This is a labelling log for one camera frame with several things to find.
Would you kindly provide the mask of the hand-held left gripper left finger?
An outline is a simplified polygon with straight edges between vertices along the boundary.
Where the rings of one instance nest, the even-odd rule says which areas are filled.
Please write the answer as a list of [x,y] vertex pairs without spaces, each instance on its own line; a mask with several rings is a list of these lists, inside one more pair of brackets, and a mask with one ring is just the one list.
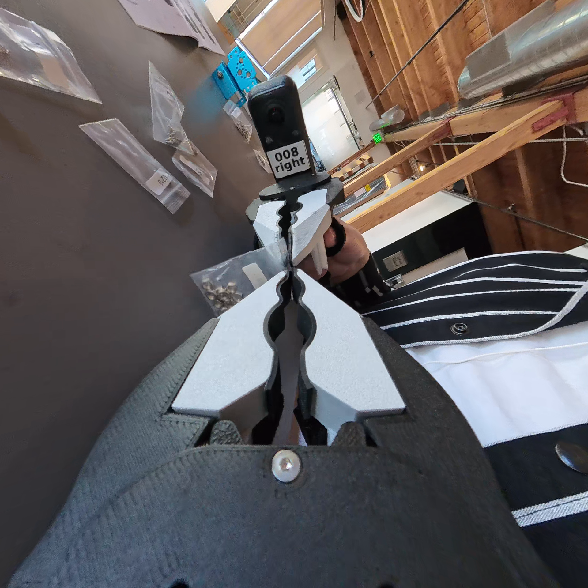
[[288,271],[283,270],[216,321],[171,408],[230,420],[255,445],[269,445],[282,416],[279,352],[285,329]]

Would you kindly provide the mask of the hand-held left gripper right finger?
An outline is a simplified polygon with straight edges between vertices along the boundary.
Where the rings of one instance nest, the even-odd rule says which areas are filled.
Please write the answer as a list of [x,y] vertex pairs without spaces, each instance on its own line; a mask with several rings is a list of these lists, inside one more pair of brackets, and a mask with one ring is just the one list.
[[330,445],[348,422],[402,414],[406,404],[361,315],[299,269],[294,300],[304,340],[294,414],[306,445]]

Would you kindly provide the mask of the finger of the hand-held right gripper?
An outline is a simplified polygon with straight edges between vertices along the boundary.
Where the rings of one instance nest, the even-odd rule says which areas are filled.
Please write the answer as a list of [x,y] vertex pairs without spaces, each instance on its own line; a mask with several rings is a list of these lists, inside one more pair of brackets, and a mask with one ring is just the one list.
[[301,208],[289,229],[291,265],[297,267],[311,255],[315,267],[327,267],[324,235],[331,225],[327,190],[317,189],[298,198]]
[[288,212],[286,202],[254,202],[256,249],[272,245],[281,239],[287,241],[283,216],[285,212]]

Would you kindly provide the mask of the blue metal bracket assembly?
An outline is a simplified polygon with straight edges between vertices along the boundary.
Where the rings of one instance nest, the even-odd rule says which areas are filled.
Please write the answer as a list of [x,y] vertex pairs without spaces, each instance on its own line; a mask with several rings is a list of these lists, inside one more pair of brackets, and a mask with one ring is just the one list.
[[238,107],[245,105],[251,89],[261,83],[249,55],[239,45],[227,54],[226,62],[219,64],[212,79],[224,98]]

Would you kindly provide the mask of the clear bag of hex nuts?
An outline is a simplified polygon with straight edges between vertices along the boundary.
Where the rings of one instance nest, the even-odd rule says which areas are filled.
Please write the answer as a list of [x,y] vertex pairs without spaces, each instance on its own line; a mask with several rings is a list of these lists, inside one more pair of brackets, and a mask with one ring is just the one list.
[[287,268],[285,239],[190,274],[215,316],[238,304]]

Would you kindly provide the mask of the person's right forearm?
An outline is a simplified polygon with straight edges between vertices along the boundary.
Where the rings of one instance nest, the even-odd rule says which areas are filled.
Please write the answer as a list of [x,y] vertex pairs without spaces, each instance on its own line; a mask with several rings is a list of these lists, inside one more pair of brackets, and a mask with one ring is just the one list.
[[347,279],[335,283],[333,277],[330,277],[328,290],[359,313],[386,302],[392,294],[392,288],[381,276],[370,252],[363,267]]

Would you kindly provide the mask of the dark desk with wooden edge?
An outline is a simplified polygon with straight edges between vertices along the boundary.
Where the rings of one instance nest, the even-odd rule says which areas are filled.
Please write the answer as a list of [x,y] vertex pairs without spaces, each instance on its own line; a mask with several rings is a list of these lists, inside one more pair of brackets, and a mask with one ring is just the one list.
[[171,213],[133,178],[73,215],[1,221],[1,587],[139,382],[212,317],[189,275],[252,249],[243,202]]

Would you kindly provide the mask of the person's right hand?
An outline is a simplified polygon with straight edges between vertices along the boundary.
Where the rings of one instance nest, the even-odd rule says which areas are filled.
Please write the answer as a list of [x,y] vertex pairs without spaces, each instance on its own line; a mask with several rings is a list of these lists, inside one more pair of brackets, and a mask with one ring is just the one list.
[[339,285],[355,276],[369,261],[371,254],[362,234],[337,217],[333,217],[323,240],[331,286]]

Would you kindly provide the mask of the clear bag of screws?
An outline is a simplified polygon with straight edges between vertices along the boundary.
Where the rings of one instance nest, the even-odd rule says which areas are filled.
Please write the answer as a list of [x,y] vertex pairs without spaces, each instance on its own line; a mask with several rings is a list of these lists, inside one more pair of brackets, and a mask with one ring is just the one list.
[[229,99],[224,105],[224,111],[231,118],[245,142],[250,143],[254,129],[241,107]]

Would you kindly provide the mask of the open instruction booklet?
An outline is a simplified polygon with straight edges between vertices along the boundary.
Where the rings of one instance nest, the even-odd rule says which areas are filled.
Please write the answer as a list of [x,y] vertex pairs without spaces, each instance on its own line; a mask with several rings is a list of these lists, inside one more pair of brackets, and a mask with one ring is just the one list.
[[153,32],[187,37],[199,48],[225,55],[222,37],[203,1],[120,1],[134,23]]

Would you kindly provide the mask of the scattered small clear parts bags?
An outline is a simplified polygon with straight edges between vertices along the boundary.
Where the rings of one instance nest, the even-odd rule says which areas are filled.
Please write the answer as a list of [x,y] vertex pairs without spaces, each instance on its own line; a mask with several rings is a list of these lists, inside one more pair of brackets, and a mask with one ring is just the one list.
[[274,179],[224,111],[223,59],[119,1],[1,1],[1,221],[53,223],[96,190],[115,201],[127,176],[171,213],[193,187],[244,209]]

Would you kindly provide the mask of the person's striped black shirt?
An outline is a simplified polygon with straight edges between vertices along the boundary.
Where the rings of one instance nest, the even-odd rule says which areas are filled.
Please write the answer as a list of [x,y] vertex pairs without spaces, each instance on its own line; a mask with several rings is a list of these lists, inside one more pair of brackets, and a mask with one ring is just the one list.
[[478,258],[364,315],[452,398],[560,585],[587,587],[587,261]]

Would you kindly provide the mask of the silver ventilation duct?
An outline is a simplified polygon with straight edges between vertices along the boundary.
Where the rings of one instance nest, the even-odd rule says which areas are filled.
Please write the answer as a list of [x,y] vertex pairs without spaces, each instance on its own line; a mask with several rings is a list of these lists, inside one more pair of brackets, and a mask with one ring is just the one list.
[[586,64],[587,1],[545,1],[467,56],[458,91],[473,99]]

